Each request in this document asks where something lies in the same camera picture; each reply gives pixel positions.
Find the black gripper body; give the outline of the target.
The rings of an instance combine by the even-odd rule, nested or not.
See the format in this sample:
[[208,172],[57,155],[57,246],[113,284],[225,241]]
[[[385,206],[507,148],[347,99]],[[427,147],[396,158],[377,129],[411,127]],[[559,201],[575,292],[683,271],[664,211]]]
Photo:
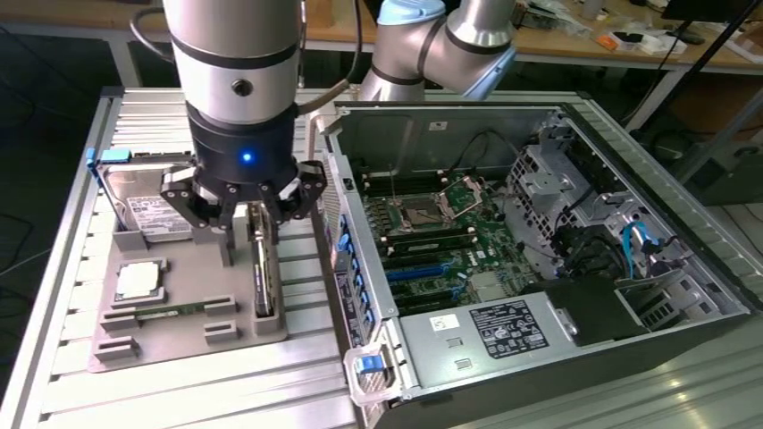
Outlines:
[[267,183],[281,190],[297,176],[292,156],[297,106],[256,124],[212,121],[193,106],[185,107],[200,186],[223,192],[232,184],[256,192]]

